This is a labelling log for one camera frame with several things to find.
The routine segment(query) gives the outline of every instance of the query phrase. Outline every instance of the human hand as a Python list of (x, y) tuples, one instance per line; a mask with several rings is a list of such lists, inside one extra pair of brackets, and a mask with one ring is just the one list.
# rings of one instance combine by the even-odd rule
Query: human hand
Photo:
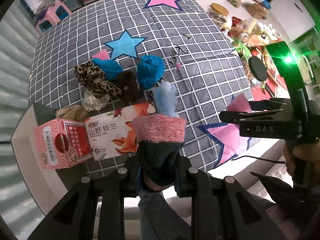
[[(312, 162), (314, 165), (314, 183), (320, 184), (320, 142), (319, 139), (313, 144), (302, 144), (296, 146), (293, 149), (292, 154), (305, 161)], [(285, 158), (285, 166), (287, 167), (287, 172), (290, 176), (293, 176), (295, 170), (295, 163), (293, 155), (289, 153), (287, 145), (283, 148), (283, 156)]]

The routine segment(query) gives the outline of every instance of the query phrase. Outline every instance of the blue star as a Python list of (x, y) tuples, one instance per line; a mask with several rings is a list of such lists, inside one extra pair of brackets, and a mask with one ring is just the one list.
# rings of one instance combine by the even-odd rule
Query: blue star
[(138, 58), (136, 46), (145, 39), (146, 38), (131, 37), (128, 31), (124, 30), (119, 39), (106, 42), (105, 45), (112, 49), (110, 57), (111, 60), (121, 55)]

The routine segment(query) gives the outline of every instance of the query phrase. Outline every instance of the white cabinet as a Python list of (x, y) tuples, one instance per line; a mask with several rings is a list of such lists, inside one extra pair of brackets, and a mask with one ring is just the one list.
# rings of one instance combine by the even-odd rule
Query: white cabinet
[(271, 13), (286, 31), (290, 41), (310, 30), (315, 23), (300, 0), (272, 0)]

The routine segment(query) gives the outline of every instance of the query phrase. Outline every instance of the plastic stool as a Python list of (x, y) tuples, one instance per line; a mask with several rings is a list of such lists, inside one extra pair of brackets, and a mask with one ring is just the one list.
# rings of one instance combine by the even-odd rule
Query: plastic stool
[(69, 15), (71, 15), (70, 9), (60, 0), (56, 0), (54, 6), (47, 9), (43, 19), (36, 23), (36, 30), (42, 34)]

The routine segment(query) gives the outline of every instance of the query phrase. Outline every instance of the gray grid bedsheet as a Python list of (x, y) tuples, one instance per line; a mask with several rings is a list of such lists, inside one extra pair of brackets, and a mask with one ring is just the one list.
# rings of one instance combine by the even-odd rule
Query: gray grid bedsheet
[[(126, 29), (133, 37), (147, 39), (137, 46), (139, 59), (121, 56), (117, 62), (123, 69), (136, 73), (142, 56), (164, 58), (163, 77), (176, 84), (179, 92), (176, 110), (188, 121), (181, 154), (189, 157), (193, 166), (211, 170), (220, 146), (197, 126), (219, 122), (218, 113), (230, 103), (232, 95), (243, 92), (252, 99), (241, 61), (230, 54), (234, 50), (232, 45), (196, 1), (179, 1), (183, 11), (168, 6), (143, 9), (147, 1), (102, 0), (73, 13), (44, 33), (36, 46), (29, 102), (54, 109), (81, 105), (86, 88), (75, 79), (74, 66), (88, 61), (101, 49), (110, 52), (104, 43), (118, 39)], [(182, 62), (180, 70), (170, 64), (174, 49)], [(149, 93), (147, 90), (140, 102), (149, 100)], [(112, 101), (91, 115), (124, 106), (127, 103), (121, 100)], [(102, 161), (91, 159), (85, 166), (90, 176), (97, 178), (122, 166), (127, 158), (128, 155)]]

